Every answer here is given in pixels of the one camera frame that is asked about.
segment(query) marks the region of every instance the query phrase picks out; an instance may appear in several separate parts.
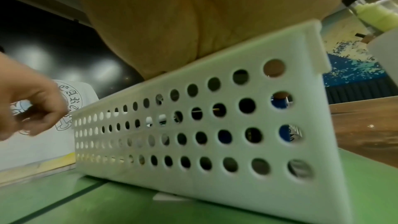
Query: wooden table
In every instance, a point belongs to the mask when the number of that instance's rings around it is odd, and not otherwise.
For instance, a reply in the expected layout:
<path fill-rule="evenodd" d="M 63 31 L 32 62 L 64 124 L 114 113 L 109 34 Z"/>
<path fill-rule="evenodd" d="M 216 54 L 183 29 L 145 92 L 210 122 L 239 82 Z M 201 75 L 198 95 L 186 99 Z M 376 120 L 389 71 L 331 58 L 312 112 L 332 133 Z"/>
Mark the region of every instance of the wooden table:
<path fill-rule="evenodd" d="M 398 168 L 398 96 L 330 105 L 340 148 Z"/>

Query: dark wall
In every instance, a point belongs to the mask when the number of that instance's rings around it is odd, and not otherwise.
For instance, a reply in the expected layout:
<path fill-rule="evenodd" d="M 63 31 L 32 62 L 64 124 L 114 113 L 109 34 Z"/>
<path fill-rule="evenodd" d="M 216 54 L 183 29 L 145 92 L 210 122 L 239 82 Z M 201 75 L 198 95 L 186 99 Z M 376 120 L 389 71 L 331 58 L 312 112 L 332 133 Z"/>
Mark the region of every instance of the dark wall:
<path fill-rule="evenodd" d="M 0 0 L 0 46 L 52 79 L 90 84 L 99 98 L 143 81 L 94 29 L 16 0 Z"/>

